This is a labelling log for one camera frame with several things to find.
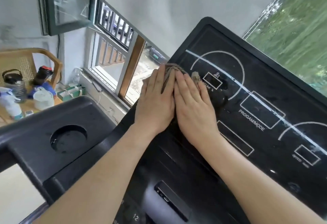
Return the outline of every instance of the green foliage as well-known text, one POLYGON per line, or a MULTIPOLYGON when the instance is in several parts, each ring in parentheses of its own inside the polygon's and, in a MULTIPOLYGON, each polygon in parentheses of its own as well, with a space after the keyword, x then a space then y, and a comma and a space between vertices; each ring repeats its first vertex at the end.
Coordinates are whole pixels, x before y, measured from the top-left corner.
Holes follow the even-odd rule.
POLYGON ((280 0, 246 40, 327 96, 327 0, 280 0))

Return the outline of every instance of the green bag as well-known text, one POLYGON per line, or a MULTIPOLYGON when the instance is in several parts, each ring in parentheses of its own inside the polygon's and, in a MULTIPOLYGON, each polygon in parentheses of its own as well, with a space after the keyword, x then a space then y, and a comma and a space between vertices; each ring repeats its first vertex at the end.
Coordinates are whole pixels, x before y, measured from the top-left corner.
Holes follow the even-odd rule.
POLYGON ((65 89, 61 92, 58 92, 57 96, 63 102, 65 102, 65 101, 71 100, 73 98, 83 96, 85 94, 86 94, 85 87, 83 87, 82 85, 76 85, 76 86, 68 87, 67 89, 65 89))

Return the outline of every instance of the white circle outline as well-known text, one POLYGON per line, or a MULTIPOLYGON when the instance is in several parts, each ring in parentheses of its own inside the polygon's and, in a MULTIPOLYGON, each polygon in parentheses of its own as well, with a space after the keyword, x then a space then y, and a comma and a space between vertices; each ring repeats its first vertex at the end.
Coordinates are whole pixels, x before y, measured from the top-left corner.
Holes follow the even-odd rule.
MULTIPOLYGON (((203 57, 203 56, 206 56, 206 55, 208 55, 208 54, 212 54, 212 53, 224 53, 224 54, 228 54, 228 55, 230 55, 231 57, 233 57, 233 58, 234 58, 234 59, 239 63, 239 65, 240 65, 241 68, 242 68, 242 73, 243 73, 243 78, 242 78, 242 83, 241 83, 241 85, 243 85, 243 84, 244 84, 244 80, 245 80, 245 71, 244 71, 244 67, 243 67, 242 63, 240 62, 240 60, 239 60, 235 55, 233 55, 233 54, 231 54, 231 53, 229 53, 229 52, 226 52, 226 51, 222 51, 222 50, 216 50, 216 51, 207 52, 207 53, 203 54, 203 55, 200 56, 200 57, 203 57)), ((190 69, 190 70, 193 69, 195 63, 197 63, 198 60, 199 60, 199 58, 197 58, 197 59, 194 61, 194 63, 193 63, 193 65, 191 66, 191 69, 190 69)), ((235 97, 235 96, 240 92, 241 89, 242 89, 242 88, 240 87, 239 90, 238 90, 238 91, 237 91, 233 96, 231 96, 230 98, 228 98, 228 100, 233 99, 233 98, 234 98, 234 97, 235 97)))
POLYGON ((321 123, 321 122, 300 122, 300 123, 294 124, 294 125, 288 127, 287 129, 285 129, 285 130, 283 131, 283 133, 281 133, 281 135, 278 137, 278 140, 280 141, 281 138, 283 137, 283 135, 284 135, 287 131, 289 131, 292 127, 296 127, 296 126, 299 126, 299 125, 302 125, 302 124, 318 124, 318 125, 322 125, 322 126, 327 127, 327 124, 325 124, 325 123, 321 123))

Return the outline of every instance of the cup holder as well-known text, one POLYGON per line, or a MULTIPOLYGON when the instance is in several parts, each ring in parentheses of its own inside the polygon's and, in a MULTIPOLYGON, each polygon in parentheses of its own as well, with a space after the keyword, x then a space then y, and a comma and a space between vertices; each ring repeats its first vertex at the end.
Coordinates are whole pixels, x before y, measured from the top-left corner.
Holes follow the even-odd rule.
POLYGON ((76 152, 87 145, 87 132, 78 125, 63 126, 51 135, 50 144, 59 153, 76 152))

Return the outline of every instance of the treadmill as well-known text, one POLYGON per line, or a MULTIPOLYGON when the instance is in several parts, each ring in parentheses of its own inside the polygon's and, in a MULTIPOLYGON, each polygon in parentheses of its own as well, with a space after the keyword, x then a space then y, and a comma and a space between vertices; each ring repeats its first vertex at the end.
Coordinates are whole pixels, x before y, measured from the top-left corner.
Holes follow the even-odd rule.
MULTIPOLYGON (((235 149, 326 219, 325 96, 210 17, 169 63, 199 73, 219 131, 235 149)), ((51 205, 127 131, 135 107, 116 126, 78 97, 3 127, 0 171, 18 163, 51 205)), ((249 221, 173 121, 146 149, 113 223, 249 221)))

